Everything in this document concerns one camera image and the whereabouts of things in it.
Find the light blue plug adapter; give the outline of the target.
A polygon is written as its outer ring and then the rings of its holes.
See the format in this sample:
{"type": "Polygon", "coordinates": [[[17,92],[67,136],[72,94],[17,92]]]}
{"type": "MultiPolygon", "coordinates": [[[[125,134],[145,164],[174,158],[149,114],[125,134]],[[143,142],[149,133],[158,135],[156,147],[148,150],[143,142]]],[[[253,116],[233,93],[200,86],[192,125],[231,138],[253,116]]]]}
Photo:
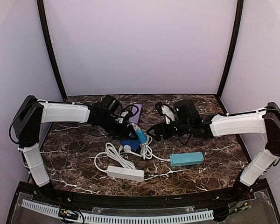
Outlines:
{"type": "Polygon", "coordinates": [[[147,141],[146,134],[142,130],[136,130],[135,132],[138,136],[138,141],[140,142],[140,144],[146,143],[146,141],[147,141]]]}

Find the dark blue cube socket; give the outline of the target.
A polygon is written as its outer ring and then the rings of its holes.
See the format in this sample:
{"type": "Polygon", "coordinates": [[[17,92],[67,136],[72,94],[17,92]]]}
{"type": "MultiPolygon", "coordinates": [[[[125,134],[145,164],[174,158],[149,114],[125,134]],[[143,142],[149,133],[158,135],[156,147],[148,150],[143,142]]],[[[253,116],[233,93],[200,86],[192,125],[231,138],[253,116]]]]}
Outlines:
{"type": "Polygon", "coordinates": [[[141,141],[140,140],[121,140],[120,141],[122,146],[128,145],[131,148],[131,151],[137,152],[141,141]]]}

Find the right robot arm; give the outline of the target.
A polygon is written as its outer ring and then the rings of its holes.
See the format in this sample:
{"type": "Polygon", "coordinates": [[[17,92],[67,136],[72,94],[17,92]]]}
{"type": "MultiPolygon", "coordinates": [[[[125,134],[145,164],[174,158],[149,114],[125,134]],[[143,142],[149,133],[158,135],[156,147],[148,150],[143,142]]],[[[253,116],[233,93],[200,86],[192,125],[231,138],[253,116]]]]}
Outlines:
{"type": "Polygon", "coordinates": [[[183,135],[210,139],[234,134],[265,134],[267,142],[264,148],[239,175],[238,182],[242,186],[252,186],[280,159],[280,108],[274,102],[254,111],[205,117],[199,115],[191,100],[180,100],[173,107],[157,103],[156,109],[165,121],[146,131],[155,141],[183,135]]]}

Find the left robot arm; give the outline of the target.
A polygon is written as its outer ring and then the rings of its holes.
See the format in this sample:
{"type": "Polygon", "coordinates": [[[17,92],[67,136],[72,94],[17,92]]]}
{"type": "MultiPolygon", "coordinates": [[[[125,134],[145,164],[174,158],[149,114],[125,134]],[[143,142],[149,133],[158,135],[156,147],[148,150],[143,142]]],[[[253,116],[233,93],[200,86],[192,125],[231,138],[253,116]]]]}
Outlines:
{"type": "Polygon", "coordinates": [[[11,138],[11,141],[18,145],[35,184],[43,187],[49,184],[50,179],[39,149],[41,124],[86,123],[103,128],[113,139],[137,140],[133,126],[125,117],[115,113],[121,106],[121,103],[110,95],[93,105],[45,101],[29,95],[14,116],[8,133],[15,134],[16,139],[11,138]]]}

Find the purple power strip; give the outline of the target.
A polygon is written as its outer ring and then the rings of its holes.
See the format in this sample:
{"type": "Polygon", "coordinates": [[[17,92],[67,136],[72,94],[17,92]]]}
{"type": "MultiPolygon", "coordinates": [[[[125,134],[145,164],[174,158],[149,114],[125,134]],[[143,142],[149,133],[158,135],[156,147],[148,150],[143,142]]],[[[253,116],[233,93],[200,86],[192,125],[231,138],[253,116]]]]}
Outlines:
{"type": "Polygon", "coordinates": [[[129,123],[138,124],[140,120],[141,111],[142,111],[142,104],[133,104],[132,117],[129,118],[129,123]]]}

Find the teal power strip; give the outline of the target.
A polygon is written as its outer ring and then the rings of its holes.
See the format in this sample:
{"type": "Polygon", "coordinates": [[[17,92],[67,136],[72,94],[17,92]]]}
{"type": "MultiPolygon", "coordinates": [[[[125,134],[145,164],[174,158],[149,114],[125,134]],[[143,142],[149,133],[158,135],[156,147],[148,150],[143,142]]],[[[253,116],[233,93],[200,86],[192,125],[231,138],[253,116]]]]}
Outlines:
{"type": "Polygon", "coordinates": [[[188,166],[197,165],[204,162],[204,155],[202,152],[182,153],[170,155],[170,166],[188,166]]]}

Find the white power strip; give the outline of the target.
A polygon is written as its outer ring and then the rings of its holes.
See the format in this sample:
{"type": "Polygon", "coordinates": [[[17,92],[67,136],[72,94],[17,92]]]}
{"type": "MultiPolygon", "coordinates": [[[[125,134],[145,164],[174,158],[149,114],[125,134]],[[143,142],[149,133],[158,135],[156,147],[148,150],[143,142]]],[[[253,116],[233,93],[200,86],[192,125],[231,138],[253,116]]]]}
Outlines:
{"type": "Polygon", "coordinates": [[[144,181],[144,171],[138,169],[128,169],[116,166],[108,166],[106,173],[109,177],[131,180],[137,182],[144,181]]]}

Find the left circuit board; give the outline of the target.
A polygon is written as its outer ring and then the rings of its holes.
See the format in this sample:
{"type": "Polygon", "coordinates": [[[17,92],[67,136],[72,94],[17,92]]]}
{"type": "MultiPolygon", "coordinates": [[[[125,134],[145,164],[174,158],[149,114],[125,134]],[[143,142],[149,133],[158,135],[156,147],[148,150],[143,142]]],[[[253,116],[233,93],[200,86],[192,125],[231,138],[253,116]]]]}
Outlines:
{"type": "Polygon", "coordinates": [[[60,218],[64,218],[64,219],[78,220],[79,213],[77,213],[76,211],[72,211],[72,210],[60,209],[58,212],[58,216],[60,218]]]}

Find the black front rail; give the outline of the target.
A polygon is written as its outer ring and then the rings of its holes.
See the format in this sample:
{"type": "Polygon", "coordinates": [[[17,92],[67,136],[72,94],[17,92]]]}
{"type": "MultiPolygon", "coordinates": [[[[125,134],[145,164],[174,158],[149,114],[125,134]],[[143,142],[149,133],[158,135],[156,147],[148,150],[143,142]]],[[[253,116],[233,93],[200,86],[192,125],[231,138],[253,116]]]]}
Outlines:
{"type": "Polygon", "coordinates": [[[164,209],[195,206],[196,208],[224,207],[232,188],[205,191],[170,196],[104,196],[86,193],[77,193],[64,190],[52,190],[46,197],[54,202],[91,210],[98,208],[115,209],[164,209]]]}

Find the right black frame post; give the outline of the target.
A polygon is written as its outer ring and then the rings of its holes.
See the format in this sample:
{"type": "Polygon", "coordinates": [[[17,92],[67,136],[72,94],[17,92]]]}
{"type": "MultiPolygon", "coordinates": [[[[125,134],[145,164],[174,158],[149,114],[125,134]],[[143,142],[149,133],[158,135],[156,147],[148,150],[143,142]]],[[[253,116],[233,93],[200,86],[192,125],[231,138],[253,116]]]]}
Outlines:
{"type": "Polygon", "coordinates": [[[227,78],[229,75],[229,71],[231,68],[231,63],[233,60],[233,55],[235,52],[237,39],[238,39],[238,33],[239,33],[239,28],[240,28],[240,23],[241,23],[241,18],[242,18],[243,6],[244,6],[244,0],[238,0],[237,5],[236,5],[235,18],[234,18],[234,24],[233,24],[232,34],[231,34],[230,45],[229,45],[229,49],[227,52],[227,57],[226,57],[223,73],[221,76],[221,80],[219,83],[219,87],[217,90],[218,98],[222,97],[222,94],[224,92],[224,88],[225,88],[225,85],[227,82],[227,78]]]}

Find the black frame post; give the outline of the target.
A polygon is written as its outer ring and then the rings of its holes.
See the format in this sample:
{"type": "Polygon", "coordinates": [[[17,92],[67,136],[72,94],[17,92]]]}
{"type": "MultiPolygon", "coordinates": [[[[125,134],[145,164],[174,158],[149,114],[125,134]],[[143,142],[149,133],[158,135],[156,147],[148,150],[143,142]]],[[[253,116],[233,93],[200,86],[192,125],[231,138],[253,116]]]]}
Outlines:
{"type": "Polygon", "coordinates": [[[231,63],[233,60],[233,55],[235,52],[237,39],[238,39],[238,33],[239,33],[239,28],[240,28],[240,23],[241,23],[241,18],[242,18],[243,6],[244,6],[244,0],[238,0],[237,5],[236,5],[235,18],[234,18],[234,24],[233,24],[232,34],[231,34],[230,45],[229,45],[229,49],[227,52],[227,57],[226,57],[223,73],[221,76],[221,80],[219,83],[219,87],[217,90],[218,98],[222,97],[222,94],[224,92],[224,88],[225,88],[225,85],[227,82],[227,78],[229,75],[229,71],[231,68],[231,63]]]}
{"type": "Polygon", "coordinates": [[[53,45],[52,45],[52,41],[50,38],[50,33],[49,33],[49,25],[48,25],[48,21],[47,21],[47,16],[46,16],[46,12],[45,12],[45,5],[44,5],[44,1],[43,0],[37,0],[37,8],[38,8],[38,13],[39,13],[39,19],[40,19],[40,23],[41,23],[41,27],[42,27],[42,34],[43,34],[43,38],[45,41],[45,46],[47,49],[47,53],[49,56],[49,61],[51,64],[51,68],[54,74],[54,78],[58,87],[58,90],[60,92],[60,95],[62,97],[62,100],[65,101],[67,99],[67,94],[66,94],[66,90],[65,87],[63,85],[62,82],[62,78],[60,75],[60,71],[57,65],[57,60],[56,60],[56,56],[54,53],[54,49],[53,49],[53,45]]]}

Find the left black frame post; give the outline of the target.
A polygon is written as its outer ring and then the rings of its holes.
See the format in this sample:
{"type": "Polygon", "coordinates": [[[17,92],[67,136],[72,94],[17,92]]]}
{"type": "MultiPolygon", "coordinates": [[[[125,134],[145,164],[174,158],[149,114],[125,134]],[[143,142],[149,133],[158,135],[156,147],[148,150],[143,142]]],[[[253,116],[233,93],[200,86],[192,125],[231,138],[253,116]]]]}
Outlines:
{"type": "Polygon", "coordinates": [[[49,56],[49,61],[51,64],[51,68],[54,74],[54,78],[58,87],[58,90],[60,92],[60,95],[62,97],[62,100],[65,101],[67,99],[67,94],[66,94],[66,90],[65,87],[63,85],[62,82],[62,78],[60,75],[60,71],[57,65],[57,60],[56,60],[56,56],[54,53],[54,49],[53,49],[53,45],[52,45],[52,41],[50,38],[50,33],[49,33],[49,25],[48,25],[48,21],[47,21],[47,16],[46,16],[46,12],[45,12],[45,5],[44,5],[44,1],[43,0],[37,0],[37,8],[38,8],[38,13],[39,13],[39,19],[40,19],[40,23],[41,23],[41,27],[42,27],[42,34],[43,34],[43,38],[45,41],[45,46],[47,49],[47,53],[49,56]]]}

